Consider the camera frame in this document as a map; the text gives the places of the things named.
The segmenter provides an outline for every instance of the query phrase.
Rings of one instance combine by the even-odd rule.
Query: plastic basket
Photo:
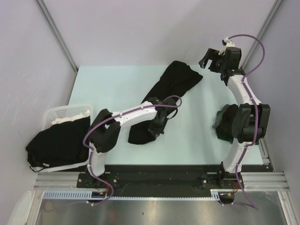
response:
[[[46,130],[49,127],[51,127],[51,122],[57,118],[62,119],[65,117],[72,117],[72,116],[76,116],[79,114],[84,114],[88,110],[90,111],[90,121],[92,123],[92,121],[94,120],[94,117],[93,117],[93,107],[91,105],[65,105],[65,106],[60,106],[60,107],[49,109],[44,114],[42,130]],[[35,171],[41,170],[40,172],[54,172],[54,171],[61,171],[61,170],[77,168],[77,167],[80,167],[83,165],[87,165],[88,162],[89,162],[89,160],[82,162],[82,163],[45,168],[43,170],[41,170],[42,167],[33,167],[33,169]]]

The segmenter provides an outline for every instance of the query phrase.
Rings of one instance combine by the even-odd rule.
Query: light blue tabletop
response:
[[[135,107],[166,67],[80,67],[69,104],[91,104],[95,116],[104,108],[115,112]],[[133,145],[128,143],[129,128],[122,130],[106,164],[206,165],[225,159],[231,144],[217,139],[212,125],[217,111],[236,101],[219,74],[198,65],[191,68],[204,78],[182,97],[183,104],[167,123],[165,134],[154,142]],[[248,151],[244,164],[263,164],[258,146]]]

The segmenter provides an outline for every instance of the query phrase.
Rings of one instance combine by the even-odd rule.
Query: shiny floor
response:
[[[36,225],[286,225],[277,192],[252,192],[259,211],[216,201],[111,200],[98,206],[43,200]],[[237,193],[236,201],[246,199]]]

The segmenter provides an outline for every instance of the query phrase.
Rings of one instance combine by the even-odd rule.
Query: white plastic box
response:
[[[92,123],[94,121],[93,117],[93,107],[91,105],[65,105],[60,106],[56,108],[49,109],[45,112],[43,117],[43,124],[42,124],[42,130],[46,130],[49,127],[51,127],[51,122],[54,121],[57,118],[65,118],[65,117],[72,117],[79,114],[85,114],[87,111],[90,111],[90,122]],[[32,169],[35,171],[40,172],[54,172],[54,171],[61,171],[61,170],[68,170],[77,168],[83,165],[87,165],[89,160],[87,159],[85,162],[82,163],[76,163],[71,165],[63,165],[63,166],[57,166],[52,168],[45,168],[43,170],[42,167],[33,167]]]

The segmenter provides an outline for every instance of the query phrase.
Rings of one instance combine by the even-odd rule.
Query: reflective metal surface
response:
[[[43,200],[36,225],[286,225],[277,192],[251,192],[259,211],[212,201],[111,200],[98,206],[72,201]],[[246,199],[236,194],[235,201]]]

